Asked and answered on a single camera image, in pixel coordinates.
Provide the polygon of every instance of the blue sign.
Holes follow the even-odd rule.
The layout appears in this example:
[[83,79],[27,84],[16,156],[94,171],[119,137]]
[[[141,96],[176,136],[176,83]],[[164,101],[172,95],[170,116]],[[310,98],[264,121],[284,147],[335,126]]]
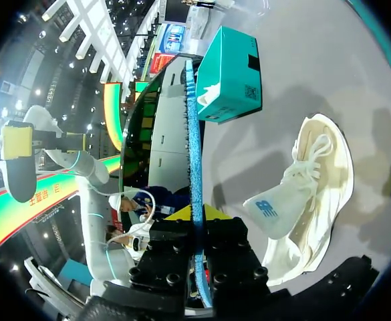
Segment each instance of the blue sign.
[[185,27],[181,25],[166,25],[158,52],[162,54],[178,54],[182,47]]

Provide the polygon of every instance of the gray table surface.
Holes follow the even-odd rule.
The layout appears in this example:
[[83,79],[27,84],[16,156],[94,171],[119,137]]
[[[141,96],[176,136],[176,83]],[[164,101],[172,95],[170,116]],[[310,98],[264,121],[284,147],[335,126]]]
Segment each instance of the gray table surface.
[[211,12],[199,54],[220,24],[255,36],[263,110],[222,125],[207,123],[204,202],[242,217],[262,260],[267,239],[246,217],[243,201],[279,184],[304,117],[324,113],[348,140],[354,193],[317,271],[272,290],[298,293],[353,255],[367,255],[385,271],[391,260],[391,69],[382,50],[340,0],[237,0],[236,6]]

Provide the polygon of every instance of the new balance logo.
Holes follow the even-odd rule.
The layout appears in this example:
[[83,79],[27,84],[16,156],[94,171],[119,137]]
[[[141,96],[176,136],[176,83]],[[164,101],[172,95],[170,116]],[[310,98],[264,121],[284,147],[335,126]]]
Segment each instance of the new balance logo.
[[274,208],[266,201],[256,202],[256,206],[258,209],[262,211],[265,217],[278,217],[277,212]]

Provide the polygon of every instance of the red banner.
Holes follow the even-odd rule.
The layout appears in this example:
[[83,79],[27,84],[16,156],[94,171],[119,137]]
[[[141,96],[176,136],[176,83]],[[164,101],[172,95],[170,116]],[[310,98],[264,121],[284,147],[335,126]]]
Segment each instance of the red banner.
[[150,73],[157,74],[174,56],[170,53],[156,52],[150,65]]

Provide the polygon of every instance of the teal shoe box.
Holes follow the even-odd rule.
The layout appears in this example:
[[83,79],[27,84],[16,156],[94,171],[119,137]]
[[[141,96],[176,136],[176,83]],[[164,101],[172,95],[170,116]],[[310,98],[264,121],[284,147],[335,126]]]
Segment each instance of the teal shoe box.
[[226,122],[262,109],[261,68],[254,37],[220,27],[201,62],[197,97],[220,84],[219,95],[207,106],[197,103],[200,120]]

